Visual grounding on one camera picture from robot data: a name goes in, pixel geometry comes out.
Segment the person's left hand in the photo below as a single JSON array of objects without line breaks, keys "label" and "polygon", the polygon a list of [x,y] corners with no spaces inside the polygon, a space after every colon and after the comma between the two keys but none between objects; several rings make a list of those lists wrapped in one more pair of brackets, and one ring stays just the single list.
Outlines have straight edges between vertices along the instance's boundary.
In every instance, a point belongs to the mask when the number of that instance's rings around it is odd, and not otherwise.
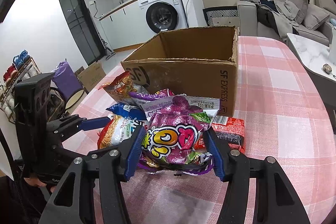
[{"label": "person's left hand", "polygon": [[24,178],[25,182],[27,184],[29,184],[30,186],[35,186],[35,187],[46,187],[49,189],[49,191],[51,193],[54,192],[54,190],[56,189],[55,185],[49,185],[49,184],[45,184],[44,182],[41,182],[41,180],[39,180],[37,177],[29,177],[29,178]]}]

